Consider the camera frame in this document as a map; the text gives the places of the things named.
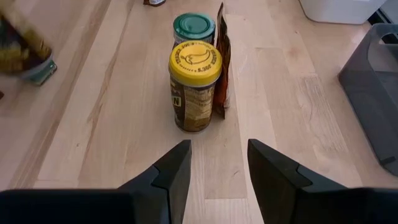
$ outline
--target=wooden countertop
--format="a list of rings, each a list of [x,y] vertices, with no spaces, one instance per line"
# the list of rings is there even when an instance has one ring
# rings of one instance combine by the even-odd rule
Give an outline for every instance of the wooden countertop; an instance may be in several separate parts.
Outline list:
[[[226,0],[232,107],[199,134],[174,125],[172,21],[220,0],[17,0],[53,45],[37,88],[0,77],[0,189],[118,187],[192,139],[185,223],[262,223],[246,145],[257,138],[348,187],[397,187],[336,78],[369,24],[308,20],[298,0]]]

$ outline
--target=yellow lid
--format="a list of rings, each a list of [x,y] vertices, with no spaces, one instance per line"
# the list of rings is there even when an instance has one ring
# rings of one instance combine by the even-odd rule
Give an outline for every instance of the yellow lid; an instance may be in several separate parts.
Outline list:
[[[221,54],[201,40],[178,44],[170,55],[172,76],[183,85],[206,86],[215,82],[221,73]]]

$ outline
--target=gray plastic bin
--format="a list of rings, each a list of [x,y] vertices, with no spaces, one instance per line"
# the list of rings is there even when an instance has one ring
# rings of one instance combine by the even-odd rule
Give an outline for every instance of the gray plastic bin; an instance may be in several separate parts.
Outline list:
[[[375,24],[339,74],[380,164],[398,176],[398,25]]]

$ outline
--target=white container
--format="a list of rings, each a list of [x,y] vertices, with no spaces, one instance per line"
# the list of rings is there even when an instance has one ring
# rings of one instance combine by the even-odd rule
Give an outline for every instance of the white container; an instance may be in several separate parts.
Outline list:
[[[387,0],[300,0],[305,15],[317,22],[363,24]]]

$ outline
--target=jar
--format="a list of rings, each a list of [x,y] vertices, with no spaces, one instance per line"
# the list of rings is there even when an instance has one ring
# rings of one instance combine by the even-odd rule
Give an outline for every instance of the jar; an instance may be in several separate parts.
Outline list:
[[[174,46],[188,40],[202,40],[214,44],[216,23],[205,14],[185,13],[178,16],[173,23]]]
[[[175,123],[184,131],[205,129],[211,120],[221,54],[209,43],[190,40],[177,45],[169,61]]]

